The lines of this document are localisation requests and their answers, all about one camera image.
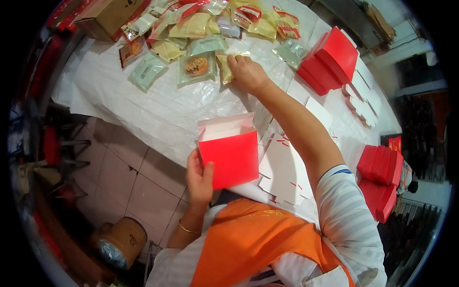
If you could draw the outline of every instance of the white tablecloth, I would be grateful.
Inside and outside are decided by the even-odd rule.
[[[310,49],[321,35],[331,29],[307,6],[296,0],[262,0],[265,5],[276,5],[298,16],[303,45]],[[289,95],[305,104],[312,96],[332,115],[330,133],[337,136],[346,164],[356,171],[358,159],[365,144],[377,145],[380,134],[401,132],[383,92],[375,89],[383,101],[381,116],[374,129],[364,127],[349,111],[341,90],[332,90],[319,97],[288,65],[272,52],[279,44],[255,36],[243,35],[242,41],[228,39],[228,52],[250,51],[268,76]],[[119,46],[85,38],[70,56],[52,95],[52,99],[70,107],[71,113],[95,116],[113,124],[122,125],[148,146],[176,163],[186,166],[189,153],[196,148],[197,121],[255,112],[254,126],[258,131],[259,159],[269,138],[282,132],[271,114],[252,95],[243,94],[235,86],[220,85],[219,76],[177,88],[177,61],[156,79],[148,94],[132,85],[127,77],[140,59],[120,67]],[[263,203],[275,205],[271,195],[253,181],[233,188],[233,191]],[[281,206],[318,225],[315,201],[305,200],[301,206]]]

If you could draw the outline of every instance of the brown cardboard box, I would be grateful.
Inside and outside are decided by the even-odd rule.
[[[373,22],[373,26],[375,27],[375,29],[387,43],[391,44],[394,41],[395,36],[397,36],[395,30],[389,24],[387,24],[381,12],[379,12],[375,5],[367,5],[365,8],[365,12],[368,15],[368,17],[370,17],[370,20]]]
[[[95,0],[73,21],[90,38],[117,41],[121,26],[139,16],[149,0]]]

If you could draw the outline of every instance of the green packaging bag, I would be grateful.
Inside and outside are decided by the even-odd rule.
[[[137,88],[144,93],[153,84],[153,81],[160,75],[167,71],[166,64],[159,60],[155,55],[150,52],[143,57],[128,76],[128,81],[134,84]]]
[[[205,52],[227,50],[228,43],[222,35],[209,35],[204,39],[196,39],[190,43],[190,56]]]
[[[295,70],[298,70],[301,61],[306,56],[304,47],[297,40],[292,39],[287,39],[282,45],[275,47],[273,53]]]

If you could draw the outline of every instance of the wall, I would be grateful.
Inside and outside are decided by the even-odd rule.
[[[449,182],[433,183],[418,180],[418,191],[416,193],[405,192],[403,198],[416,200],[422,203],[437,205],[445,209],[449,204],[451,185]]]

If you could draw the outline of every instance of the red gift box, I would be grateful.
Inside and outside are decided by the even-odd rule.
[[[198,146],[204,166],[215,163],[213,189],[228,188],[259,178],[254,113],[198,122]]]

